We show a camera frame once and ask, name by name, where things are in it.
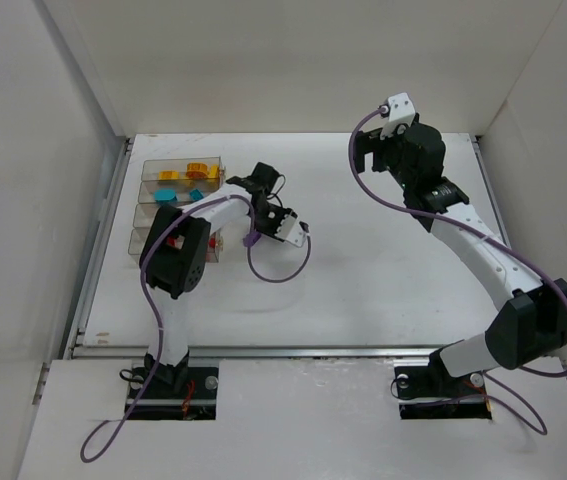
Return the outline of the purple lego block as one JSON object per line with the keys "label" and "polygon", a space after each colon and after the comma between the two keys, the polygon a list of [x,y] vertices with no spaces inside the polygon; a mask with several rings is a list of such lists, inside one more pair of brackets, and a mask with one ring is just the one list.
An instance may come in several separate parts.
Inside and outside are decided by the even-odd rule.
{"label": "purple lego block", "polygon": [[251,248],[251,247],[253,247],[253,246],[256,244],[256,242],[257,242],[259,239],[260,239],[260,234],[259,234],[258,232],[249,233],[248,235],[246,235],[246,236],[243,238],[243,245],[244,245],[246,248]]}

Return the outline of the yellow angled lego block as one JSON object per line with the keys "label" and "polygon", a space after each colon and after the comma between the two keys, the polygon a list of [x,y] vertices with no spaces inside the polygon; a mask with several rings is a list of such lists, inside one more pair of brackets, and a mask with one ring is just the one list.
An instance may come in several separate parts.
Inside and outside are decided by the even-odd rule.
{"label": "yellow angled lego block", "polygon": [[208,178],[209,179],[217,179],[219,177],[219,166],[218,165],[212,165],[210,167],[209,173],[208,173]]}

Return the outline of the teal lego block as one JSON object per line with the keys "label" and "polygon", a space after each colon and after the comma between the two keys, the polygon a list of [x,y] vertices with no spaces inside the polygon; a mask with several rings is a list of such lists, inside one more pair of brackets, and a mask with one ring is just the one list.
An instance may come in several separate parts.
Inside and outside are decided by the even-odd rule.
{"label": "teal lego block", "polygon": [[159,205],[169,204],[169,203],[178,201],[176,191],[174,189],[171,189],[171,188],[162,188],[162,189],[156,190],[153,193],[153,199],[154,199],[154,202],[159,204]]}
{"label": "teal lego block", "polygon": [[189,197],[193,202],[197,202],[203,200],[205,198],[205,194],[202,193],[199,189],[192,189],[189,192]]}

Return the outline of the yellow flower lego block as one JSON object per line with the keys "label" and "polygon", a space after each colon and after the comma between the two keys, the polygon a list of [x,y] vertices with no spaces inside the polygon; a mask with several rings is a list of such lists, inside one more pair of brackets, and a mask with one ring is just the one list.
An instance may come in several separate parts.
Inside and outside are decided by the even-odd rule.
{"label": "yellow flower lego block", "polygon": [[185,176],[191,180],[209,178],[209,167],[203,162],[190,162],[187,164]]}

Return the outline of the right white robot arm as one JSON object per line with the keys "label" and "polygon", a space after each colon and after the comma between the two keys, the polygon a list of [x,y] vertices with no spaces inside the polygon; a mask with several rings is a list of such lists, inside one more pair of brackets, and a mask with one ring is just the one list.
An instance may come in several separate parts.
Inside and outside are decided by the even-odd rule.
{"label": "right white robot arm", "polygon": [[440,132],[418,120],[390,134],[355,129],[348,145],[353,174],[364,172],[367,155],[373,171],[390,173],[403,192],[399,211],[457,255],[497,310],[485,332],[434,351],[425,366],[397,368],[402,399],[454,397],[472,376],[527,369],[567,344],[567,282],[550,279],[495,237],[469,197],[444,176],[445,154]]}

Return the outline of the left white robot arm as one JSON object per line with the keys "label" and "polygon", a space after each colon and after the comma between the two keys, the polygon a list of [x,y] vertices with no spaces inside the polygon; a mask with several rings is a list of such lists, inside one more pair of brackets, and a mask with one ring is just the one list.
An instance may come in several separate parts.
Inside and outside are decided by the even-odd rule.
{"label": "left white robot arm", "polygon": [[150,386],[176,394],[187,381],[187,322],[176,301],[202,280],[213,234],[247,218],[246,249],[263,237],[298,248],[311,246],[308,225],[294,210],[271,201],[280,177],[273,167],[259,162],[250,175],[228,179],[201,200],[158,209],[140,257],[142,291],[157,319],[159,335],[144,356]]}

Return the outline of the clear compartment organizer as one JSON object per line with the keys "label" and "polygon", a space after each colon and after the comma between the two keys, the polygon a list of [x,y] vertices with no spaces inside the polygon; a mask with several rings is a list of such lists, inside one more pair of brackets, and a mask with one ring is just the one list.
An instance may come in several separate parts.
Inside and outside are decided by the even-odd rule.
{"label": "clear compartment organizer", "polygon": [[146,160],[134,210],[128,254],[137,262],[159,208],[183,208],[216,192],[224,183],[220,157]]}

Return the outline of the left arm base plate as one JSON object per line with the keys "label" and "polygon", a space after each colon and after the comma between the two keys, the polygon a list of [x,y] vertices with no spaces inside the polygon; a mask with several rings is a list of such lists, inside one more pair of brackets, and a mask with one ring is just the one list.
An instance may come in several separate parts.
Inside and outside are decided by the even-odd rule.
{"label": "left arm base plate", "polygon": [[132,420],[211,421],[216,419],[218,365],[193,365],[175,386],[153,378],[128,416]]}

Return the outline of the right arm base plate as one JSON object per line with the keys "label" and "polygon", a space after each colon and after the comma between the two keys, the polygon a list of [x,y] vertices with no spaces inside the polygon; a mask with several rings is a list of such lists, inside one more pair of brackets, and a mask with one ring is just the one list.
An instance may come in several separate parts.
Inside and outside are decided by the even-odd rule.
{"label": "right arm base plate", "polygon": [[491,420],[485,379],[474,372],[439,376],[428,365],[397,364],[391,383],[402,420]]}

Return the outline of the aluminium rail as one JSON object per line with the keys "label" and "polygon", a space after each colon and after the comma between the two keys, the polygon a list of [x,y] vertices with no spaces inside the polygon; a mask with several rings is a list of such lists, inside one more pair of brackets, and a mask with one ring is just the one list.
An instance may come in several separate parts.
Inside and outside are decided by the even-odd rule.
{"label": "aluminium rail", "polygon": [[[141,358],[146,347],[86,347],[75,346],[66,355],[67,359],[121,359]],[[189,348],[193,358],[421,358],[427,357],[433,348],[417,347],[272,347],[272,346],[193,346]]]}

